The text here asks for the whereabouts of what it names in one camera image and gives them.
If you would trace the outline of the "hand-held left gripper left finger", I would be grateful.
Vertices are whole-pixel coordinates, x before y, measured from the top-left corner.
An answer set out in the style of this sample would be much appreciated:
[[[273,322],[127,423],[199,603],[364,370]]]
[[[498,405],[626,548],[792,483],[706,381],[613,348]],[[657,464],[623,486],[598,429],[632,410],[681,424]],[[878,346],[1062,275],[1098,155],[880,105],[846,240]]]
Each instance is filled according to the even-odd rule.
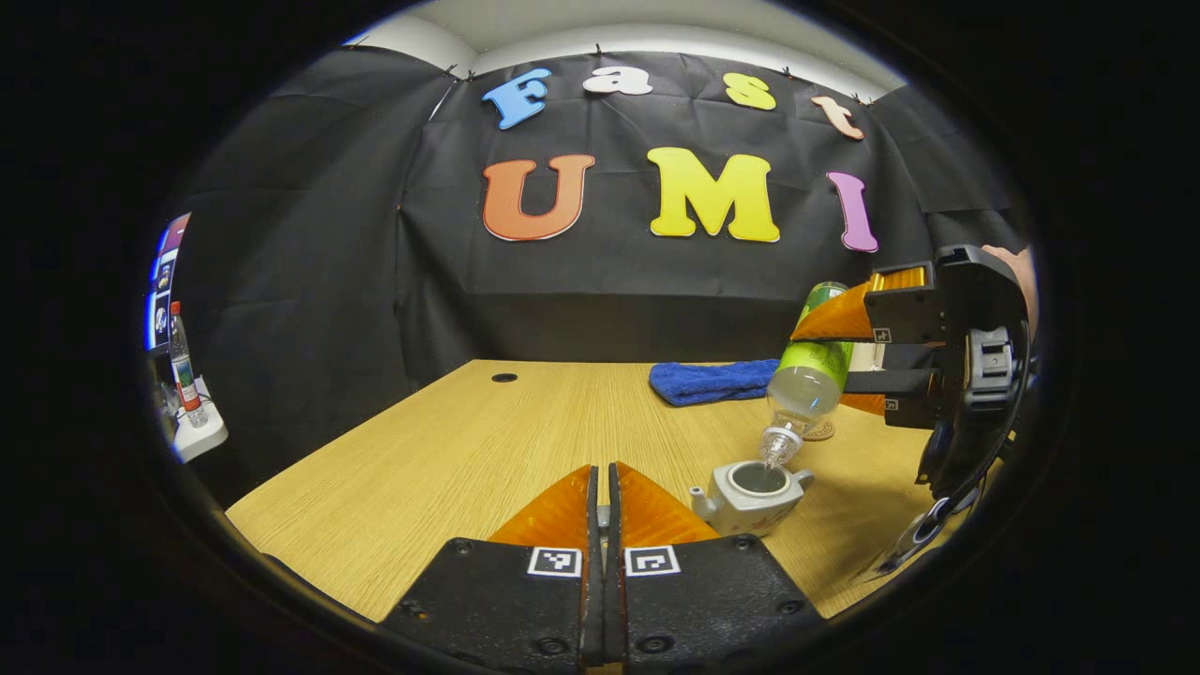
[[[582,466],[488,539],[448,540],[384,625],[485,669],[601,662],[599,470]]]

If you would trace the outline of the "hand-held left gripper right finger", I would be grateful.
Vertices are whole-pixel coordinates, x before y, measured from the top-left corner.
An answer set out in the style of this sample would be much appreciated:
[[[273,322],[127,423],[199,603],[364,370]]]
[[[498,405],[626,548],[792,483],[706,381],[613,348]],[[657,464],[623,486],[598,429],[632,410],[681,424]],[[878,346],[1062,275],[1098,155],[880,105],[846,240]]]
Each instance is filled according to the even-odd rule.
[[[608,465],[605,661],[622,669],[758,669],[829,625],[758,534],[684,532],[686,508]]]

